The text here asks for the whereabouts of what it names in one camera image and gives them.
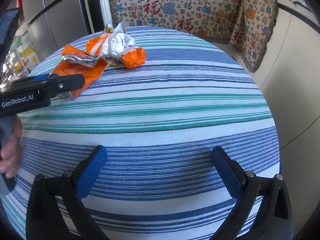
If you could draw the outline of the left hand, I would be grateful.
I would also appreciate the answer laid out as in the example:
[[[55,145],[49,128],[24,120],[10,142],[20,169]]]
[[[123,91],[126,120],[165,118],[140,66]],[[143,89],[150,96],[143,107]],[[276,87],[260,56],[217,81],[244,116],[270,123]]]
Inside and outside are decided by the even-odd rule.
[[[21,135],[22,123],[17,116],[14,121],[12,135],[9,141],[1,149],[1,174],[5,174],[8,179],[15,176],[21,163]]]

